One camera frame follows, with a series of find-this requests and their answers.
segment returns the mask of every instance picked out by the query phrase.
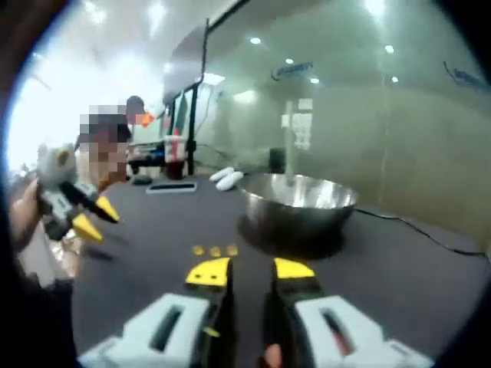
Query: table surface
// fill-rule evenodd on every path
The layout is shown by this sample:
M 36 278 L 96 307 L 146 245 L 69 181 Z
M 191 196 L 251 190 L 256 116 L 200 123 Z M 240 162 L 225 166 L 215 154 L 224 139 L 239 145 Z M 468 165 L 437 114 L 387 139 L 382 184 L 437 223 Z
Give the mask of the table surface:
M 79 353 L 119 334 L 124 322 L 163 294 L 182 291 L 190 269 L 210 259 L 194 255 L 194 245 L 224 252 L 236 244 L 236 363 L 253 366 L 262 354 L 262 311 L 275 245 L 250 231 L 239 191 L 219 192 L 206 177 L 195 180 L 195 193 L 147 195 L 144 187 L 120 183 L 108 189 L 124 222 L 95 219 L 104 240 L 82 251 L 73 296 Z M 476 250 L 464 237 L 424 228 L 449 246 Z M 319 284 L 381 324 L 386 338 L 432 358 L 465 324 L 490 276 L 483 258 L 454 254 L 402 223 L 358 212 L 336 242 L 337 252 L 312 255 L 317 259 L 308 262 Z

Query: wall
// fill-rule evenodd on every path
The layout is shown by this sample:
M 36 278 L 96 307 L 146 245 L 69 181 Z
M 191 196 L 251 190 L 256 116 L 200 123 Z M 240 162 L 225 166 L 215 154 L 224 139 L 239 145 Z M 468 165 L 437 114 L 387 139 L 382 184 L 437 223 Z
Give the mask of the wall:
M 262 13 L 270 19 L 257 25 L 253 14 L 263 5 L 251 0 L 212 34 L 207 71 L 226 77 L 218 86 L 225 97 L 198 143 L 262 171 L 268 149 L 285 147 L 286 102 L 311 98 L 310 145 L 292 158 L 297 173 L 352 186 L 364 205 L 442 225 L 486 248 L 491 95 L 458 31 L 423 0 L 387 2 L 385 18 L 363 2 L 313 3 L 286 11 L 273 1 Z M 253 36 L 262 43 L 251 45 Z M 273 81 L 286 58 L 314 67 Z M 484 87 L 464 83 L 462 71 Z M 237 101 L 245 90 L 255 98 Z

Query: wire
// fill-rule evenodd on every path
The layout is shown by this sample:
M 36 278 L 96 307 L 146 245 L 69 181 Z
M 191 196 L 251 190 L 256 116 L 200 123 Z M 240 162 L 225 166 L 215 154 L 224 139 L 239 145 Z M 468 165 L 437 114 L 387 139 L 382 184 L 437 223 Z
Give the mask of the wire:
M 366 211 L 364 209 L 355 209 L 355 211 L 358 211 L 360 213 L 363 213 L 365 215 L 369 215 L 369 216 L 372 216 L 372 217 L 377 217 L 379 219 L 394 220 L 394 221 L 403 222 L 404 224 L 406 224 L 407 226 L 409 226 L 410 228 L 412 228 L 414 231 L 419 232 L 420 234 L 426 236 L 433 243 L 439 245 L 442 248 L 445 248 L 447 251 L 451 251 L 453 253 L 457 253 L 458 255 L 468 255 L 468 256 L 471 256 L 471 257 L 484 257 L 484 258 L 486 258 L 487 261 L 489 261 L 489 258 L 487 257 L 486 253 L 483 253 L 481 251 L 464 251 L 462 249 L 456 249 L 456 248 L 449 247 L 448 245 L 442 243 L 441 241 L 436 240 L 433 236 L 431 236 L 430 234 L 428 234 L 427 232 L 425 232 L 423 229 L 419 228 L 418 226 L 416 226 L 412 222 L 409 222 L 405 218 L 397 217 L 397 216 L 392 216 L 392 215 L 379 215 L 377 213 Z

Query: stainless steel bowl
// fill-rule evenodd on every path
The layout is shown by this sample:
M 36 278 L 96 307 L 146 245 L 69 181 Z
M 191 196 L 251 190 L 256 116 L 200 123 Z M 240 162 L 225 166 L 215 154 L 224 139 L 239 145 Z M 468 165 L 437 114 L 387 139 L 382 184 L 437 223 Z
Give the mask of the stainless steel bowl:
M 350 188 L 301 175 L 251 175 L 239 188 L 247 218 L 258 230 L 300 238 L 340 229 L 358 200 Z

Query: glass wall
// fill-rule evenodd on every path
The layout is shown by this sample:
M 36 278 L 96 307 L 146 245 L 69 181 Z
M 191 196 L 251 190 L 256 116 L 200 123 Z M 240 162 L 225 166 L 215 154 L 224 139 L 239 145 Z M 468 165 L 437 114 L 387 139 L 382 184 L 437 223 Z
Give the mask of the glass wall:
M 284 149 L 362 205 L 487 243 L 489 86 L 430 0 L 251 0 L 207 58 L 225 79 L 202 87 L 198 160 L 263 171 Z

